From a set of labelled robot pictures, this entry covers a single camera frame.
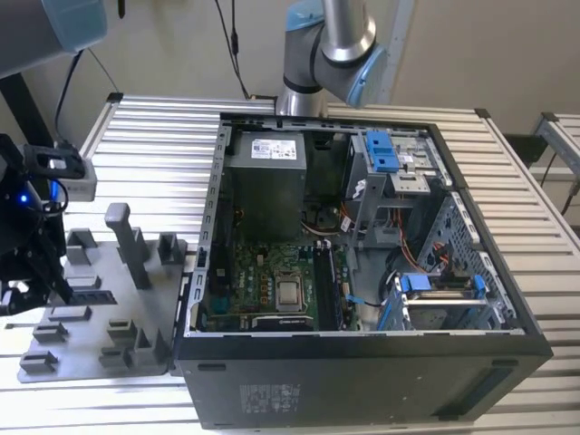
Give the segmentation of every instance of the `white wall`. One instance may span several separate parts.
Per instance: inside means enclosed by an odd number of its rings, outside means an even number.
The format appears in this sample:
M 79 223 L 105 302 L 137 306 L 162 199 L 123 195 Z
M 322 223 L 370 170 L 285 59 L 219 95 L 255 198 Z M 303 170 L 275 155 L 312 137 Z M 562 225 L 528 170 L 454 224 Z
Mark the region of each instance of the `white wall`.
M 483 107 L 505 132 L 580 113 L 580 1 L 417 0 L 392 103 Z
M 239 63 L 250 93 L 276 95 L 282 86 L 285 10 L 294 0 L 238 0 Z M 94 51 L 122 92 L 200 98 L 242 98 L 212 0 L 127 2 L 119 20 L 117 0 L 105 0 L 109 34 Z M 231 2 L 220 1 L 229 33 Z M 367 2 L 387 44 L 395 0 Z M 88 53 L 79 63 L 64 105 L 61 129 L 82 143 L 102 109 L 111 85 Z M 24 77 L 52 128 L 54 106 L 70 58 L 57 59 Z

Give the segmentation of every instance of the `gray holder peg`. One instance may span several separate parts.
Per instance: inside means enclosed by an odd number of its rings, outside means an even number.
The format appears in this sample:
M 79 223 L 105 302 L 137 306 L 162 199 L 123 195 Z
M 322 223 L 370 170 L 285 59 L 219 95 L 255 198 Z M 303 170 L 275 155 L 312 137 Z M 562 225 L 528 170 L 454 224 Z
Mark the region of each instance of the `gray holder peg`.
M 129 268 L 130 276 L 136 288 L 144 290 L 151 287 L 151 282 L 145 265 L 143 264 L 143 246 L 142 238 L 135 238 L 131 225 L 129 224 L 129 215 L 131 209 L 125 203 L 112 203 L 107 209 L 105 215 L 105 225 L 113 230 L 117 241 L 121 257 Z

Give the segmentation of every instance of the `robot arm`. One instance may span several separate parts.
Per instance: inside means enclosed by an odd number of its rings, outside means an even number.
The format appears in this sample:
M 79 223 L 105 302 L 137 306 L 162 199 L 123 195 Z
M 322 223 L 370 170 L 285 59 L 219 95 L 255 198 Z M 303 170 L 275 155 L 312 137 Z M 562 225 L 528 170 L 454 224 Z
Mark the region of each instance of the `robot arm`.
M 276 112 L 325 116 L 323 88 L 359 108 L 375 101 L 387 66 L 363 0 L 305 0 L 286 15 L 284 85 Z

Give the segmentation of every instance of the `green circuit board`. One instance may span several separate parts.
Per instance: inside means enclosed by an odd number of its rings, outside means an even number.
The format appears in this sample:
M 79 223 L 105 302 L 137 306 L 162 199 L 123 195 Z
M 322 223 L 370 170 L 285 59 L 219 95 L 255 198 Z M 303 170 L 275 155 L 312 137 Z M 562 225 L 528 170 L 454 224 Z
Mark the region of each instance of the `green circuit board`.
M 318 329 L 318 306 L 314 280 L 312 246 L 237 244 L 232 273 L 232 293 L 227 311 L 210 307 L 209 329 L 238 328 L 239 318 L 254 315 L 276 315 L 276 277 L 282 274 L 299 276 L 302 287 L 302 309 L 283 314 L 307 315 L 314 319 Z M 350 286 L 346 255 L 341 246 L 333 251 L 336 280 L 339 289 L 343 283 Z

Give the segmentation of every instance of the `motherboard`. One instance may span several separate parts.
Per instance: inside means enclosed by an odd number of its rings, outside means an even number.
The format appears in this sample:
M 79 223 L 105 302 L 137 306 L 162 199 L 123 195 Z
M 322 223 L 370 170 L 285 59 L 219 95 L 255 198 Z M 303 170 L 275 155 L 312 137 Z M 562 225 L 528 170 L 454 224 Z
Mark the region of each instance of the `motherboard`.
M 343 246 L 236 244 L 229 297 L 212 296 L 208 331 L 354 326 Z

